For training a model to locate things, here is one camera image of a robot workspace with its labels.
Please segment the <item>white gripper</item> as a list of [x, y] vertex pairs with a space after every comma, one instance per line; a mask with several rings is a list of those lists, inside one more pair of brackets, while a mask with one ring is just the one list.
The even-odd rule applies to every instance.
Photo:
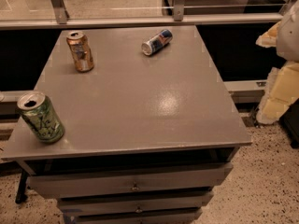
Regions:
[[281, 22], [260, 35], [256, 44], [263, 48], [277, 47], [277, 55], [288, 61], [268, 74], [264, 96], [259, 103], [256, 120], [261, 124], [278, 121], [299, 98], [299, 0]]

